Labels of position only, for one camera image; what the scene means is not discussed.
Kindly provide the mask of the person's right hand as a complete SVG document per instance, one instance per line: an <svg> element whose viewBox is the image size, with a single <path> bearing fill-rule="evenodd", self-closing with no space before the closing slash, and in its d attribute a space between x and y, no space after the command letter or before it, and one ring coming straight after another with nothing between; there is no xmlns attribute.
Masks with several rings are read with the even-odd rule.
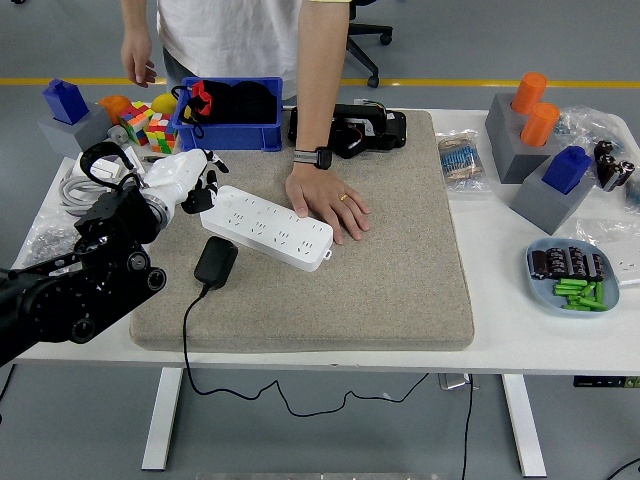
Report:
<svg viewBox="0 0 640 480"><path fill-rule="evenodd" d="M155 64L151 60L152 43L147 28L127 29L121 46L121 60L128 80L142 88L156 81Z"/></svg>

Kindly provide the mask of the person's left hand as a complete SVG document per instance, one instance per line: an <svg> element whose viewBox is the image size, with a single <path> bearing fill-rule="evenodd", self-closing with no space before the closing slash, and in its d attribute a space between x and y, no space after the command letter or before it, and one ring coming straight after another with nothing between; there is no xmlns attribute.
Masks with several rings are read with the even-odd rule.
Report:
<svg viewBox="0 0 640 480"><path fill-rule="evenodd" d="M285 191L299 217L313 212L331 226L336 244L344 243L343 229L356 241L370 229L370 208L364 198L330 170L295 162Z"/></svg>

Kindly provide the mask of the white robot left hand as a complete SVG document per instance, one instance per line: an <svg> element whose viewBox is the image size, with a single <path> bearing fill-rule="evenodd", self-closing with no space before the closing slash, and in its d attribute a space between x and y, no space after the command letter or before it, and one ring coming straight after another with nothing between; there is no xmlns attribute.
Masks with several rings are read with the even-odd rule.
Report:
<svg viewBox="0 0 640 480"><path fill-rule="evenodd" d="M142 195L167 223L175 207L185 203L190 213L199 213L213 206L217 195L214 165L228 173L227 165L213 151L192 149L157 160L143 178Z"/></svg>

